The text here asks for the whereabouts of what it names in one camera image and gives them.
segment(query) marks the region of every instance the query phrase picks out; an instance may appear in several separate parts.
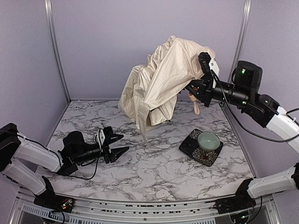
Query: purple wall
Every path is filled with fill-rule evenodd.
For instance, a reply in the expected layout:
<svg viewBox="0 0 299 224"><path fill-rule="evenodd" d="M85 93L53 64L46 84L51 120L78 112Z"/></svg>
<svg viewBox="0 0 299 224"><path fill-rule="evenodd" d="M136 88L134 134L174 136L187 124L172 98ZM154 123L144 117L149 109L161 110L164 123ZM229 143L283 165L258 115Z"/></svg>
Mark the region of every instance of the purple wall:
<svg viewBox="0 0 299 224"><path fill-rule="evenodd" d="M66 107L44 1L0 1L0 126L14 122L47 144ZM8 221L18 186L0 177L0 223Z"/></svg>
<svg viewBox="0 0 299 224"><path fill-rule="evenodd" d="M170 35L214 49L226 80L243 6L243 0L53 0L71 98L119 98L132 67Z"/></svg>
<svg viewBox="0 0 299 224"><path fill-rule="evenodd" d="M253 1L249 29L240 60L263 68L261 94L275 98L286 110L299 107L299 3ZM247 115L241 122L258 134L279 137L262 129ZM245 133L236 124L258 177L281 172L299 162L299 155L286 143L272 143ZM283 224L299 222L299 191L274 195Z"/></svg>

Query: wrinkled cloth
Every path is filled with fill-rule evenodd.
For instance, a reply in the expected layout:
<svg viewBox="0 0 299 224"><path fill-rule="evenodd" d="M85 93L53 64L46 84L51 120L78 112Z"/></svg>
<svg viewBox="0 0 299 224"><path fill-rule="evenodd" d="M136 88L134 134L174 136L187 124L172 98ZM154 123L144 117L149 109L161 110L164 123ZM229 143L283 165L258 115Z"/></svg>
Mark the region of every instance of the wrinkled cloth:
<svg viewBox="0 0 299 224"><path fill-rule="evenodd" d="M148 55L147 65L132 69L119 108L136 124L144 139L147 130L172 118L177 94L190 81L204 75L198 61L201 52L215 57L209 47L171 36L153 55Z"/></svg>

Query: marble surface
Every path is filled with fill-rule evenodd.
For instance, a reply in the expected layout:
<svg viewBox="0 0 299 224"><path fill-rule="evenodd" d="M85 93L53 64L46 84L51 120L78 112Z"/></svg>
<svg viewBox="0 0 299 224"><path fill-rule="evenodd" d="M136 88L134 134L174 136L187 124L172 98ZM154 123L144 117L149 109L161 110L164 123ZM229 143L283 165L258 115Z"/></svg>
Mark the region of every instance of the marble surface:
<svg viewBox="0 0 299 224"><path fill-rule="evenodd" d="M178 102L171 121L147 132L149 147L142 140L117 101L71 102L59 123L49 148L61 150L62 139L71 131L81 131L93 143L98 128L112 126L124 138L111 148L130 146L115 163L101 158L96 176L80 180L37 169L51 181L57 193L116 201L182 201L234 194L240 183L253 175L225 115L217 103L193 112L190 102ZM194 129L216 133L224 147L211 167L188 157L178 147ZM73 175L90 177L95 164L79 167Z"/></svg>

